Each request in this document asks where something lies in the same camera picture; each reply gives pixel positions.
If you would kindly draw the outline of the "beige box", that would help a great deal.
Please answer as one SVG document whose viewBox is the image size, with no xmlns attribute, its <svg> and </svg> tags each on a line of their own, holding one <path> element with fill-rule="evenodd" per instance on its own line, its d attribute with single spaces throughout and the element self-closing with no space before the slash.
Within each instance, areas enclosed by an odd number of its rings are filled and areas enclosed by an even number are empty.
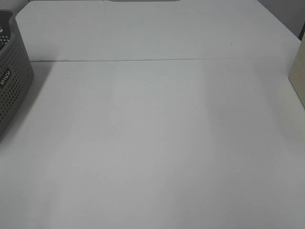
<svg viewBox="0 0 305 229">
<path fill-rule="evenodd" d="M 302 38 L 294 63 L 289 73 L 289 81 L 302 106 L 305 106 L 305 37 Z"/>
</svg>

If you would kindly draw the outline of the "grey perforated plastic basket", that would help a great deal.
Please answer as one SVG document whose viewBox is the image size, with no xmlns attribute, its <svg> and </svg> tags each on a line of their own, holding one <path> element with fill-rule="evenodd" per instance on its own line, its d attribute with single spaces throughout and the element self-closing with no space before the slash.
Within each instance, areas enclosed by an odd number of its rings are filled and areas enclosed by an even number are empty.
<svg viewBox="0 0 305 229">
<path fill-rule="evenodd" d="M 34 77 L 15 16 L 11 10 L 0 10 L 0 135 L 18 112 Z"/>
</svg>

